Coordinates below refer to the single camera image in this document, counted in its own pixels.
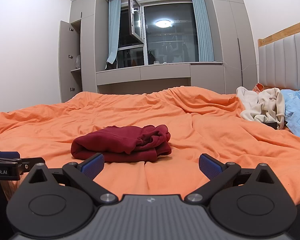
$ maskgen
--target open cabinet door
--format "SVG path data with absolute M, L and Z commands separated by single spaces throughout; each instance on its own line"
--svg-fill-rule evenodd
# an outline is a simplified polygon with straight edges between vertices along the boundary
M 81 70 L 75 70 L 75 60 L 79 54 L 80 34 L 70 23 L 60 21 L 59 80 L 63 103 L 82 92 Z
M 128 0 L 130 35 L 144 43 L 141 25 L 141 5 L 138 0 Z

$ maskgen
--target orange blanket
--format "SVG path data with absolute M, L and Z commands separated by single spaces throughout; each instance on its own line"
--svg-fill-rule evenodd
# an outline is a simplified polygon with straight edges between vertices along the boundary
M 165 124 L 172 153 L 156 163 L 111 163 L 95 178 L 122 194 L 181 194 L 208 179 L 198 158 L 208 153 L 243 168 L 268 163 L 289 194 L 300 203 L 300 138 L 240 117 L 235 95 L 197 87 L 180 87 L 150 95 L 101 95 L 82 92 L 70 101 L 0 113 L 0 150 L 21 157 L 41 156 L 50 168 L 73 161 L 71 142 L 106 126 Z

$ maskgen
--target headboard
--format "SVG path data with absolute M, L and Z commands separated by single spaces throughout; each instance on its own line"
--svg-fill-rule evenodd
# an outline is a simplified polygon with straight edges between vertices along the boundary
M 300 23 L 258 40 L 259 82 L 300 90 Z

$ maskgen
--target ceiling light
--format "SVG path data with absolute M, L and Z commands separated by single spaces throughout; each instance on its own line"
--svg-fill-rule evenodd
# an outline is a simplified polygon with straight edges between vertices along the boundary
M 171 22 L 167 20 L 158 21 L 156 24 L 159 28 L 167 28 L 171 27 Z

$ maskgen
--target cream-colored clothing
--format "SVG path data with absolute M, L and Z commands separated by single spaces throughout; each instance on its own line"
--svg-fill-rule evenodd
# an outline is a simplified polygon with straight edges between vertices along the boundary
M 240 114 L 243 119 L 257 122 L 277 122 L 278 128 L 283 128 L 285 103 L 278 88 L 269 88 L 257 94 L 244 87 L 238 87 L 237 97 L 246 108 Z

